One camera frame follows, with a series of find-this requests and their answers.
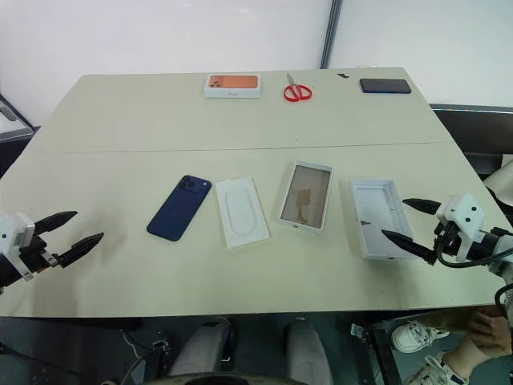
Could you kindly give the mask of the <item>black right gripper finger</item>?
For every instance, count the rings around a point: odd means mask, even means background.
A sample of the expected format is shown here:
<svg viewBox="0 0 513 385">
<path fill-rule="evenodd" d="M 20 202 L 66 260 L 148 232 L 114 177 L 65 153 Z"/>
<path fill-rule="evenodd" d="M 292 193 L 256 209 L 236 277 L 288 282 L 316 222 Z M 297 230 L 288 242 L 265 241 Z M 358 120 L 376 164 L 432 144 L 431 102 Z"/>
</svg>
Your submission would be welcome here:
<svg viewBox="0 0 513 385">
<path fill-rule="evenodd" d="M 427 214 L 436 214 L 439 207 L 441 206 L 440 202 L 421 199 L 421 198 L 408 198 L 402 201 L 404 205 L 408 205 L 413 209 L 416 209 L 422 213 Z"/>
<path fill-rule="evenodd" d="M 435 252 L 432 249 L 428 249 L 427 247 L 414 242 L 411 237 L 385 229 L 382 229 L 382 234 L 400 249 L 405 250 L 414 256 L 420 257 L 429 265 L 433 265 L 436 262 Z"/>
</svg>

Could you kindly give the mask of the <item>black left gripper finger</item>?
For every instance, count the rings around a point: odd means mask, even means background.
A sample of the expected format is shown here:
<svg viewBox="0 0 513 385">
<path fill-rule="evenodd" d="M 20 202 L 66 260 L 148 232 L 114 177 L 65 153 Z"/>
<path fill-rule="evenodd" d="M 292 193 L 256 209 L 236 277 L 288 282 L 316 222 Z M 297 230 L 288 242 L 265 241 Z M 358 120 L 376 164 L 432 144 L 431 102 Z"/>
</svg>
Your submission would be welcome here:
<svg viewBox="0 0 513 385">
<path fill-rule="evenodd" d="M 51 232 L 63 225 L 65 225 L 71 218 L 77 214 L 76 211 L 65 211 L 45 217 L 40 221 L 34 223 L 34 231 L 36 233 Z"/>
<path fill-rule="evenodd" d="M 103 238 L 103 233 L 97 233 L 76 242 L 65 253 L 59 256 L 59 264 L 67 267 L 88 254 Z"/>
</svg>

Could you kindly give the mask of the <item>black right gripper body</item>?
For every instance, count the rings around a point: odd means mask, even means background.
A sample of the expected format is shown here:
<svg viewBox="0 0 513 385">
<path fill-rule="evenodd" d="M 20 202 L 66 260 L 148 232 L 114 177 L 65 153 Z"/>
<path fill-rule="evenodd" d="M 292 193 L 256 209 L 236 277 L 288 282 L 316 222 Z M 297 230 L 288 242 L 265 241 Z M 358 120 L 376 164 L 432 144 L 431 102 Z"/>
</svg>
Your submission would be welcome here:
<svg viewBox="0 0 513 385">
<path fill-rule="evenodd" d="M 434 234 L 434 251 L 436 256 L 441 256 L 443 253 L 455 257 L 461 246 L 461 237 L 459 236 L 460 228 L 453 221 L 448 221 L 446 224 L 440 222 Z"/>
</svg>

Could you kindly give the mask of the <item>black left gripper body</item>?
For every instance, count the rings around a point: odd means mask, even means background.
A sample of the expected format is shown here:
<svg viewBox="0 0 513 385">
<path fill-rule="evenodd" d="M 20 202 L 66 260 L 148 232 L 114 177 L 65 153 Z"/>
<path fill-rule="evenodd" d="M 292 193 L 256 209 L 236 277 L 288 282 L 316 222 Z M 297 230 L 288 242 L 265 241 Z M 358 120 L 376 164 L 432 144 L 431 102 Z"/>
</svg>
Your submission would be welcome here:
<svg viewBox="0 0 513 385">
<path fill-rule="evenodd" d="M 22 279 L 32 279 L 33 273 L 59 264 L 57 255 L 46 250 L 46 242 L 40 236 L 25 230 L 19 237 L 18 272 Z"/>
</svg>

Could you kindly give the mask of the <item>person's bare hand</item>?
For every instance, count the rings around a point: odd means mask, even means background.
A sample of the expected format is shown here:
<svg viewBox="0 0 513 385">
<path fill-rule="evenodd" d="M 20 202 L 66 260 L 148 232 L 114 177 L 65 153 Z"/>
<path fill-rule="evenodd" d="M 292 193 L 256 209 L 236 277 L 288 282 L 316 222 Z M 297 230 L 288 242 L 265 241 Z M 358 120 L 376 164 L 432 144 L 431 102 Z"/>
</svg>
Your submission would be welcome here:
<svg viewBox="0 0 513 385">
<path fill-rule="evenodd" d="M 490 359 L 512 355 L 509 323 L 495 306 L 479 308 L 471 315 L 467 335 Z"/>
</svg>

